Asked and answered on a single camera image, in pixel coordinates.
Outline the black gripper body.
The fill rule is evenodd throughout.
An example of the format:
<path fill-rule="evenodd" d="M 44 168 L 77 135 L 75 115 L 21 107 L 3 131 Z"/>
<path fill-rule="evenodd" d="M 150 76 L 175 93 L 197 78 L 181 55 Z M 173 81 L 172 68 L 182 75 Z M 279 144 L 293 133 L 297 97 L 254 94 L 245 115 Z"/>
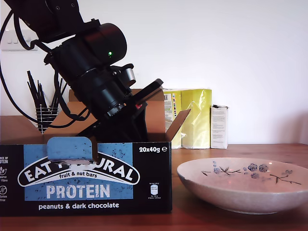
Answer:
<path fill-rule="evenodd" d="M 136 82 L 132 68 L 110 68 L 102 72 L 98 78 L 90 79 L 88 89 L 78 93 L 84 95 L 83 103 L 97 119 L 92 125 L 101 126 L 101 134 L 105 124 L 112 116 L 126 106 L 141 105 L 162 91 L 163 81 L 154 82 L 133 94 L 130 87 Z"/>

